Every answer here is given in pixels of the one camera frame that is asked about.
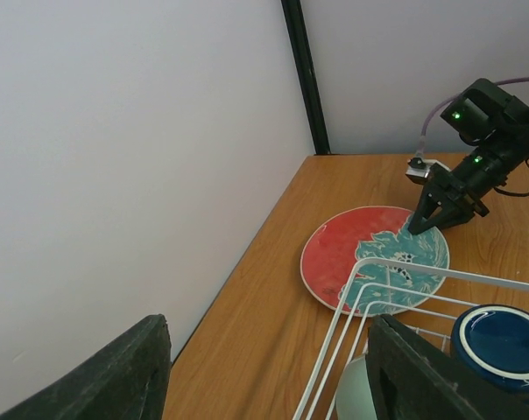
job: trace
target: white metal wire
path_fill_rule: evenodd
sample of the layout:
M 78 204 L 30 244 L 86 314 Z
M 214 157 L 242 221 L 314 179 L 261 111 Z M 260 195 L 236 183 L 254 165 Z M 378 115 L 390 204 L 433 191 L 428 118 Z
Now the white metal wire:
M 384 258 L 371 257 L 371 258 L 361 259 L 360 261 L 358 261 L 354 265 L 354 267 L 352 268 L 352 271 L 350 271 L 350 275 L 349 275 L 348 281 L 347 281 L 346 286 L 344 287 L 344 290 L 342 292 L 342 295 L 341 295 L 341 298 L 340 298 L 340 302 L 336 306 L 335 313 L 333 314 L 333 319 L 331 321 L 331 324 L 329 325 L 329 327 L 327 329 L 327 334 L 325 336 L 325 339 L 323 340 L 323 345 L 321 346 L 321 350 L 319 351 L 319 355 L 317 357 L 317 361 L 315 362 L 314 368 L 313 368 L 313 370 L 311 372 L 311 375 L 309 377 L 309 381 L 307 382 L 306 389 L 305 389 L 305 391 L 303 393 L 303 396 L 300 399 L 300 403 L 298 405 L 298 408 L 296 409 L 296 412 L 293 415 L 293 420 L 300 420 L 301 417 L 303 416 L 303 413 L 304 413 L 304 411 L 305 411 L 305 409 L 306 409 L 306 407 L 307 407 L 307 405 L 309 403 L 309 400 L 311 398 L 311 393 L 313 391 L 314 385 L 317 382 L 317 376 L 319 375 L 319 372 L 321 370 L 321 366 L 323 365 L 323 361 L 325 360 L 325 356 L 327 354 L 327 350 L 328 350 L 328 348 L 329 348 L 329 346 L 331 344 L 331 340 L 333 339 L 333 335 L 334 335 L 334 332 L 335 332 L 336 325 L 338 323 L 338 319 L 340 318 L 341 313 L 342 313 L 342 308 L 344 307 L 344 305 L 346 303 L 346 299 L 347 299 L 347 297 L 349 295 L 350 288 L 351 288 L 350 286 L 352 285 L 352 283 L 353 283 L 353 281 L 354 281 L 354 279 L 356 277 L 357 272 L 364 265 L 368 265 L 368 264 L 377 264 L 377 265 L 385 266 L 385 271 L 386 271 L 387 278 L 389 278 L 390 269 L 391 268 L 401 268 L 401 269 L 405 269 L 405 270 L 417 271 L 417 272 L 422 272 L 422 273 L 427 273 L 427 274 L 437 275 L 437 276 L 442 276 L 442 277 L 453 277 L 453 278 L 456 278 L 456 279 L 466 280 L 466 281 L 475 282 L 475 283 L 490 284 L 490 285 L 505 287 L 505 288 L 508 288 L 508 289 L 514 289 L 514 290 L 518 290 L 518 291 L 521 291 L 521 290 L 522 291 L 529 291 L 529 283 L 516 282 L 516 281 L 513 281 L 513 280 L 507 280 L 507 279 L 499 278 L 499 277 L 484 276 L 484 275 L 480 275 L 480 274 L 468 273 L 468 272 L 465 272 L 465 271 L 456 271 L 456 270 L 451 270 L 451 269 L 440 269 L 440 268 L 436 268 L 436 267 L 429 267 L 429 266 L 426 266 L 426 265 L 419 265 L 419 264 L 415 264 L 415 263 L 412 263 L 412 262 L 400 262 L 400 261 L 388 260 L 388 259 L 384 259 Z M 313 398 L 313 400 L 311 401 L 311 404 L 308 407 L 307 416 L 306 416 L 307 420 L 310 419 L 312 417 L 312 415 L 314 414 L 315 408 L 317 406 L 317 402 L 319 402 L 319 399 L 321 398 L 321 392 L 322 392 L 323 388 L 325 387 L 325 383 L 327 382 L 327 379 L 328 379 L 328 376 L 330 374 L 330 371 L 331 371 L 333 365 L 335 364 L 335 360 L 336 360 L 336 358 L 337 358 L 337 356 L 339 354 L 339 351 L 341 349 L 342 343 L 346 339 L 346 333 L 347 333 L 348 328 L 350 326 L 350 322 L 352 321 L 352 319 L 354 318 L 354 316 L 356 314 L 356 309 L 357 309 L 357 307 L 359 305 L 360 298 L 362 297 L 363 292 L 367 288 L 370 288 L 370 287 L 378 287 L 378 288 L 379 287 L 384 287 L 384 288 L 390 289 L 390 290 L 404 291 L 406 293 L 410 293 L 410 294 L 413 294 L 413 295 L 418 295 L 418 296 L 422 296 L 422 297 L 425 297 L 425 298 L 441 300 L 443 302 L 449 302 L 449 303 L 453 303 L 453 304 L 457 304 L 457 305 L 476 306 L 476 304 L 474 304 L 472 302 L 466 302 L 466 301 L 462 301 L 462 300 L 458 300 L 458 299 L 452 299 L 450 297 L 431 295 L 431 294 L 422 293 L 422 292 L 419 292 L 419 291 L 402 289 L 402 288 L 399 288 L 399 287 L 391 286 L 389 284 L 382 284 L 382 283 L 367 283 L 367 284 L 364 284 L 361 287 L 360 291 L 358 292 L 358 295 L 356 297 L 356 301 L 352 305 L 352 308 L 351 308 L 351 310 L 349 312 L 349 315 L 348 315 L 348 317 L 346 319 L 346 322 L 344 324 L 344 327 L 342 329 L 341 335 L 340 335 L 339 339 L 336 342 L 333 354 L 331 355 L 331 358 L 329 359 L 329 361 L 327 363 L 327 366 L 325 368 L 325 372 L 324 372 L 324 374 L 323 374 L 323 376 L 322 376 L 322 378 L 321 378 L 321 380 L 319 382 L 317 390 L 315 391 L 314 398 Z M 408 311 L 424 313 L 424 314 L 427 314 L 427 315 L 431 315 L 431 316 L 439 317 L 439 318 L 444 318 L 444 319 L 451 319 L 451 320 L 455 320 L 456 319 L 456 317 L 451 316 L 451 315 L 447 315 L 445 313 L 439 313 L 439 312 L 435 312 L 435 311 L 427 311 L 425 309 L 420 309 L 420 308 L 411 308 L 411 307 L 408 307 L 408 306 L 404 306 L 402 304 L 394 304 L 394 303 L 388 304 L 385 301 L 369 302 L 368 305 L 366 306 L 365 311 L 361 314 L 362 315 L 362 319 L 360 321 L 360 326 L 358 327 L 358 331 L 356 333 L 356 336 L 354 337 L 354 341 L 352 343 L 352 347 L 350 348 L 348 357 L 346 359 L 345 366 L 348 365 L 352 361 L 352 359 L 354 357 L 354 354 L 356 352 L 356 348 L 358 346 L 358 343 L 360 342 L 360 339 L 362 338 L 363 329 L 364 329 L 364 326 L 365 326 L 366 319 L 370 315 L 371 307 L 373 305 L 378 305 L 378 304 L 389 305 L 389 306 L 391 306 L 391 307 L 393 307 L 395 309 L 406 309 Z M 447 342 L 449 342 L 449 336 L 448 335 L 442 334 L 442 333 L 439 333 L 439 332 L 429 331 L 429 330 L 427 330 L 425 328 L 421 328 L 419 325 L 417 325 L 417 326 L 416 325 L 409 325 L 409 327 L 411 327 L 416 333 L 423 333 L 425 335 L 431 335 L 431 336 L 434 336 L 434 337 L 437 337 L 437 338 L 441 339 L 441 350 L 442 351 L 445 350 L 446 344 L 447 344 Z M 368 342 L 366 340 L 366 342 L 364 344 L 364 348 L 363 348 L 363 353 L 366 353 L 367 349 L 368 349 Z M 333 413 L 333 410 L 334 410 L 334 407 L 335 407 L 335 398 L 333 397 L 333 399 L 331 401 L 331 404 L 329 406 L 329 410 L 328 410 L 327 416 L 326 416 L 327 419 L 329 419 L 331 417 L 331 415 Z

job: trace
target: wooden table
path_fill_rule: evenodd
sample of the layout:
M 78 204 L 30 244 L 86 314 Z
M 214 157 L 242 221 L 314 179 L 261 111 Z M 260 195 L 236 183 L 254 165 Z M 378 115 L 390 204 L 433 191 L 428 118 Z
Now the wooden table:
M 420 187 L 405 177 L 408 158 L 306 159 L 176 360 L 164 419 L 292 418 L 333 315 L 303 285 L 301 251 L 320 224 L 350 208 L 414 209 Z M 454 167 L 462 155 L 431 158 Z M 529 171 L 517 169 L 507 188 L 529 191 Z M 444 231 L 451 268 L 529 282 L 529 198 L 491 192 L 483 201 L 490 209 L 487 217 Z M 447 279 L 438 294 L 529 310 L 528 293 L 454 279 Z M 422 307 L 454 315 L 462 311 L 433 300 Z M 409 325 L 449 328 L 434 317 L 420 317 L 416 312 L 397 316 Z M 338 361 L 319 412 L 326 411 L 334 393 L 344 364 Z

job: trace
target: black pole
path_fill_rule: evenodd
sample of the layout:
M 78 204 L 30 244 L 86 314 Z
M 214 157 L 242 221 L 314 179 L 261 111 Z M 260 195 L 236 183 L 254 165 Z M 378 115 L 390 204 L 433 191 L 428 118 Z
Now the black pole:
M 300 0 L 281 0 L 281 2 L 292 44 L 293 59 L 300 78 L 301 93 L 306 104 L 307 120 L 314 140 L 315 153 L 329 155 L 331 148 L 328 144 L 327 126 L 321 108 L 321 98 L 315 79 L 314 63 L 311 60 L 301 3 Z

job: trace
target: wall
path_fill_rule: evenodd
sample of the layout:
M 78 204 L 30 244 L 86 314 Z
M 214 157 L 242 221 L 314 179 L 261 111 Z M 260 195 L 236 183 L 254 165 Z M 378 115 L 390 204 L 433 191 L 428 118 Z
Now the wall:
M 312 152 L 280 2 L 0 2 L 0 412 L 150 313 L 174 357 Z
M 529 75 L 529 0 L 301 0 L 333 152 L 413 152 L 479 77 Z M 529 85 L 508 87 L 529 103 Z M 429 151 L 463 149 L 439 117 Z

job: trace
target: white wire dish rack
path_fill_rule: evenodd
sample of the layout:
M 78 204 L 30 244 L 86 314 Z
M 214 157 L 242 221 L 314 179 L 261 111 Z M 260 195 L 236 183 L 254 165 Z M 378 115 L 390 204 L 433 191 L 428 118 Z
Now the white wire dish rack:
M 332 350 L 331 357 L 328 359 L 328 361 L 326 361 L 325 356 L 327 355 L 327 352 L 333 342 L 333 336 L 335 335 L 335 330 L 338 324 L 338 320 L 342 314 L 342 308 L 350 292 L 350 285 L 352 285 L 352 282 L 354 281 L 354 278 L 356 277 L 356 274 L 358 273 L 358 271 L 364 265 L 368 265 L 368 264 L 377 264 L 377 265 L 382 265 L 386 267 L 385 272 L 386 272 L 386 277 L 388 280 L 387 284 L 367 283 L 364 286 L 362 286 L 362 288 L 357 294 L 356 301 L 353 304 L 349 312 L 347 320 L 344 323 L 344 326 L 338 337 L 338 340 L 336 341 L 335 347 Z M 362 318 L 359 321 L 360 325 L 357 329 L 357 333 L 348 334 L 349 326 L 352 320 L 354 319 L 355 322 L 359 320 L 359 318 L 355 318 L 355 314 L 356 314 L 356 310 L 358 306 L 360 305 L 360 298 L 366 289 L 370 287 L 377 287 L 377 288 L 384 287 L 384 288 L 391 289 L 394 291 L 404 291 L 404 292 L 412 293 L 412 294 L 419 295 L 425 298 L 447 302 L 452 305 L 460 305 L 463 308 L 463 310 L 467 310 L 468 307 L 471 307 L 471 306 L 479 305 L 479 304 L 475 304 L 475 303 L 467 302 L 463 300 L 452 299 L 452 298 L 443 297 L 443 296 L 430 295 L 430 294 L 422 293 L 419 291 L 400 289 L 399 287 L 391 286 L 389 285 L 389 276 L 391 274 L 391 268 L 398 268 L 398 269 L 401 268 L 401 269 L 408 270 L 408 271 L 416 271 L 416 272 L 437 275 L 437 276 L 442 276 L 442 277 L 453 277 L 455 279 L 468 281 L 468 282 L 489 284 L 493 286 L 503 287 L 506 289 L 514 289 L 517 291 L 529 292 L 529 283 L 522 283 L 518 281 L 507 280 L 507 279 L 499 278 L 499 277 L 484 276 L 480 274 L 468 273 L 464 271 L 456 271 L 456 270 L 451 270 L 451 269 L 440 269 L 440 268 L 429 267 L 425 265 L 418 265 L 418 264 L 414 264 L 411 262 L 400 262 L 400 261 L 394 261 L 394 260 L 388 260 L 388 259 L 376 258 L 376 257 L 364 258 L 358 261 L 352 268 L 352 271 L 350 272 L 349 279 L 346 283 L 346 287 L 344 287 L 344 292 L 341 295 L 340 303 L 336 307 L 335 313 L 333 314 L 333 319 L 327 330 L 327 335 L 325 336 L 325 339 L 321 346 L 321 350 L 317 357 L 317 361 L 315 362 L 313 371 L 309 377 L 309 381 L 307 382 L 304 394 L 301 397 L 298 408 L 296 409 L 296 412 L 293 415 L 293 420 L 300 420 L 301 418 L 305 418 L 305 419 L 318 418 L 318 413 L 316 413 L 315 411 L 317 409 L 318 402 L 323 397 L 322 393 L 325 390 L 325 384 L 327 383 L 329 375 L 331 375 L 332 368 L 337 358 L 344 357 L 343 355 L 339 354 L 341 351 L 341 347 L 343 346 L 343 343 L 349 340 L 352 341 L 352 346 L 349 350 L 349 353 L 346 355 L 346 361 L 344 363 L 344 366 L 346 366 L 356 357 L 356 349 L 358 347 L 358 343 L 361 342 L 361 338 L 364 334 L 365 323 L 370 314 L 371 307 L 373 305 L 379 305 L 379 304 L 387 305 L 387 302 L 385 301 L 369 302 L 365 310 L 362 313 Z M 429 311 L 429 310 L 421 309 L 421 308 L 410 308 L 408 306 L 403 306 L 402 304 L 391 304 L 391 306 L 395 308 L 395 311 L 398 311 L 399 309 L 400 310 L 406 309 L 408 311 L 425 314 L 428 317 L 438 317 L 440 319 L 447 319 L 448 322 L 453 322 L 456 320 L 456 316 L 449 315 L 447 313 Z M 440 347 L 441 351 L 446 350 L 448 343 L 449 343 L 448 332 L 451 331 L 450 329 L 448 330 L 448 332 L 442 333 L 442 332 L 436 332 L 436 331 L 431 331 L 430 329 L 422 328 L 421 325 L 417 325 L 417 326 L 408 325 L 408 326 L 411 327 L 414 331 L 416 331 L 416 333 L 420 333 L 421 335 L 425 336 L 425 338 L 430 338 L 430 342 L 432 342 L 433 344 L 435 344 L 434 341 L 438 341 L 439 342 L 438 347 Z M 363 344 L 361 353 L 362 354 L 366 353 L 367 349 L 368 349 L 368 342 L 366 339 L 365 343 Z M 319 380 L 319 382 L 317 382 L 319 373 L 322 369 L 324 369 L 323 375 L 321 379 Z M 325 418 L 330 419 L 333 416 L 334 408 L 335 408 L 335 397 L 333 396 L 331 399 L 330 405 L 328 407 L 328 412 Z

